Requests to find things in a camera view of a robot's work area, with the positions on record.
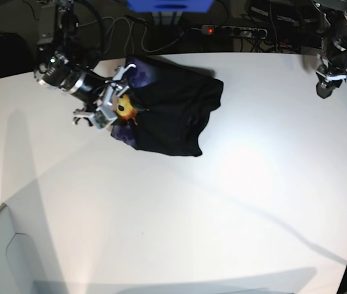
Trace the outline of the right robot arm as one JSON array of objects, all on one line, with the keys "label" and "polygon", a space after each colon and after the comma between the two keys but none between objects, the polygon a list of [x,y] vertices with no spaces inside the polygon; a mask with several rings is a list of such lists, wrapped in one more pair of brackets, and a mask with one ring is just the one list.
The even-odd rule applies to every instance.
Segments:
[{"label": "right robot arm", "polygon": [[192,118],[208,116],[220,105],[223,82],[204,69],[192,70],[144,55],[127,55],[114,75],[103,77],[95,67],[108,50],[107,30],[97,10],[88,2],[82,6],[95,17],[99,44],[84,47],[77,40],[79,21],[74,1],[46,1],[41,18],[48,20],[49,32],[37,47],[36,80],[45,87],[60,89],[77,98],[83,108],[74,111],[98,129],[142,126],[145,119],[159,125],[170,114]]}]

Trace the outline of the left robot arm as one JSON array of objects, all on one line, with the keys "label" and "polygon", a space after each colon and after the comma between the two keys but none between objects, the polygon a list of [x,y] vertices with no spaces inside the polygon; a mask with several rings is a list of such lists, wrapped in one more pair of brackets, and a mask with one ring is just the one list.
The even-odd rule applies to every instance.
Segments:
[{"label": "left robot arm", "polygon": [[325,26],[321,37],[320,82],[347,80],[347,1],[313,1]]}]

